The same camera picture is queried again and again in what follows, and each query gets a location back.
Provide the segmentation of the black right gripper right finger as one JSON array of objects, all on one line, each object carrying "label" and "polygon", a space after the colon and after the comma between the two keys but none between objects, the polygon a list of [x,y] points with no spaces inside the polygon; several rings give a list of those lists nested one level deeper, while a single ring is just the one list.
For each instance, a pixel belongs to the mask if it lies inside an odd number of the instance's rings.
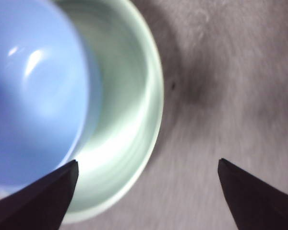
[{"label": "black right gripper right finger", "polygon": [[288,230],[288,194],[224,158],[217,172],[239,230]]}]

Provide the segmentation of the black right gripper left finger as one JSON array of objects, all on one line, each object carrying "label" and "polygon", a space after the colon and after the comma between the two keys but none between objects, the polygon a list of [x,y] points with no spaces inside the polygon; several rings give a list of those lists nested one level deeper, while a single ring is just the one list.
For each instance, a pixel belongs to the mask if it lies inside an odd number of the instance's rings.
[{"label": "black right gripper left finger", "polygon": [[57,230],[73,198],[78,162],[72,160],[0,200],[0,230]]}]

